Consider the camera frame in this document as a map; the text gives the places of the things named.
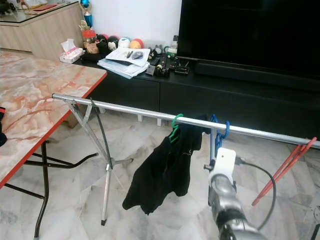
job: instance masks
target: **marble table top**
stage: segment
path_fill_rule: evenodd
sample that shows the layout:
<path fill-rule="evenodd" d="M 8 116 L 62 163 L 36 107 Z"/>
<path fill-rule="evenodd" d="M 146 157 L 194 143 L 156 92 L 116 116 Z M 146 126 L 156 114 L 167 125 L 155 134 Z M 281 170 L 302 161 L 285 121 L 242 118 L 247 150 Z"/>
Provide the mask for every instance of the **marble table top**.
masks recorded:
<path fill-rule="evenodd" d="M 85 98 L 107 76 L 103 69 L 0 52 L 0 188 L 71 113 L 52 93 Z"/>

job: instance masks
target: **tile floor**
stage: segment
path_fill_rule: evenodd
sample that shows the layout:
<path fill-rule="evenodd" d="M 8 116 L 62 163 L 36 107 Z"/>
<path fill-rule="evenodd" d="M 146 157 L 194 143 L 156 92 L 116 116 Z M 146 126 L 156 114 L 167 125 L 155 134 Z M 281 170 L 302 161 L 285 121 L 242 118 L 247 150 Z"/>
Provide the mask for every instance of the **tile floor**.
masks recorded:
<path fill-rule="evenodd" d="M 157 210 L 145 215 L 140 207 L 122 208 L 133 174 L 153 149 L 167 136 L 168 125 L 158 127 L 156 119 L 119 112 L 101 116 L 112 157 L 133 157 L 130 164 L 117 165 L 111 176 L 106 226 L 101 226 L 106 163 L 92 158 L 74 169 L 49 168 L 50 195 L 40 228 L 41 240 L 218 240 L 208 201 L 209 136 L 202 138 L 202 149 L 191 158 L 188 194 L 169 194 Z M 98 121 L 90 125 L 102 140 Z M 77 125 L 61 125 L 50 137 L 49 156 L 77 162 L 95 153 L 95 147 Z M 224 147 L 238 156 L 274 173 L 294 146 L 275 141 L 231 134 Z M 311 150 L 277 184 L 277 201 L 270 221 L 262 230 L 269 240 L 310 240 L 319 223 L 320 151 Z M 249 166 L 236 166 L 237 195 L 247 218 L 259 225 L 267 214 L 272 193 L 251 207 L 269 180 L 263 172 Z M 39 167 L 23 166 L 9 181 L 25 189 L 43 193 L 43 175 Z M 42 201 L 7 187 L 0 189 L 0 240 L 31 240 Z"/>

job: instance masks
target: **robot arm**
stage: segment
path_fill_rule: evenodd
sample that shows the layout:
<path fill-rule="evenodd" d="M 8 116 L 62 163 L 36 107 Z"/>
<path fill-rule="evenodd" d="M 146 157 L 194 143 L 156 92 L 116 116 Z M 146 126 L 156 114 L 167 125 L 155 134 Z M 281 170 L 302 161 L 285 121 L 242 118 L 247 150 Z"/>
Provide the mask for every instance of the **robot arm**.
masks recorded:
<path fill-rule="evenodd" d="M 219 229 L 220 240 L 267 240 L 246 219 L 232 184 L 236 152 L 220 147 L 209 172 L 208 204 Z"/>

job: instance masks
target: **black tv screen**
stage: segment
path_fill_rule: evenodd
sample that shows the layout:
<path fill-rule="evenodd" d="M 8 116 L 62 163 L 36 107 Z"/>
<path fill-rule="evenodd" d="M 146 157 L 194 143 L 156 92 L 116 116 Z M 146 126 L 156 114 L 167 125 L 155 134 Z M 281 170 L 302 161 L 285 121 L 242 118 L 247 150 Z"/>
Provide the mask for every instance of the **black tv screen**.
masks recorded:
<path fill-rule="evenodd" d="M 316 0 L 182 0 L 179 57 L 320 75 Z"/>

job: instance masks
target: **clothes drying rack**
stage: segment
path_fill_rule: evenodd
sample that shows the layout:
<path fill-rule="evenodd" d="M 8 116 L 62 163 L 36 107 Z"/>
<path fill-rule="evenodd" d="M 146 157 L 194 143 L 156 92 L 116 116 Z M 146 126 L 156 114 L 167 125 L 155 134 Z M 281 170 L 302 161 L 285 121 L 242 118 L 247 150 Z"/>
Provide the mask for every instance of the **clothes drying rack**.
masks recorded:
<path fill-rule="evenodd" d="M 104 158 L 106 161 L 106 178 L 105 178 L 105 187 L 104 187 L 104 198 L 103 198 L 103 206 L 102 206 L 102 217 L 101 217 L 101 225 L 105 225 L 107 221 L 107 206 L 108 206 L 108 198 L 109 198 L 109 189 L 110 189 L 110 181 L 111 181 L 111 173 L 115 165 L 122 164 L 128 161 L 132 161 L 133 159 L 124 159 L 124 160 L 114 160 L 110 156 L 109 148 L 107 140 L 104 138 L 104 144 L 105 149 L 102 147 L 100 141 L 98 140 L 97 136 L 91 129 L 90 125 L 88 124 L 89 116 L 91 113 L 91 110 L 93 107 L 97 107 L 99 109 L 108 109 L 108 110 L 114 110 L 129 114 L 135 114 L 138 116 L 145 116 L 145 117 L 151 117 L 151 118 L 157 118 L 162 120 L 169 120 L 172 121 L 176 118 L 175 115 L 156 112 L 156 111 L 149 111 L 129 106 L 122 106 L 112 103 L 106 103 L 102 101 L 95 101 L 95 100 L 89 100 L 85 98 L 75 97 L 75 96 L 69 96 L 69 95 L 63 95 L 54 93 L 52 94 L 53 99 L 62 100 L 66 103 L 68 103 L 68 106 L 72 113 L 74 114 L 75 118 L 78 120 L 79 124 L 82 126 L 86 134 L 92 139 L 94 145 L 97 148 L 98 153 Z M 86 111 L 85 115 L 83 116 L 82 113 L 79 111 L 78 105 L 86 105 Z M 204 128 L 209 129 L 219 129 L 219 130 L 225 130 L 226 125 L 222 123 L 216 123 L 211 121 L 204 121 L 194 118 L 188 118 L 188 117 L 179 117 L 176 119 L 176 123 L 183 123 L 183 124 L 190 124 L 195 126 L 200 126 Z M 283 134 L 277 134 L 277 133 L 271 133 L 266 131 L 260 131 L 260 130 L 254 130 L 250 128 L 244 128 L 239 126 L 229 126 L 229 131 L 236 134 L 242 134 L 252 137 L 258 137 L 263 139 L 269 139 L 273 141 L 283 142 L 283 143 L 289 143 L 289 144 L 295 144 L 295 145 L 306 145 L 310 140 L 300 138 L 300 137 L 294 137 L 294 136 L 288 136 Z M 315 141 L 312 145 L 313 148 L 320 149 L 320 141 Z"/>

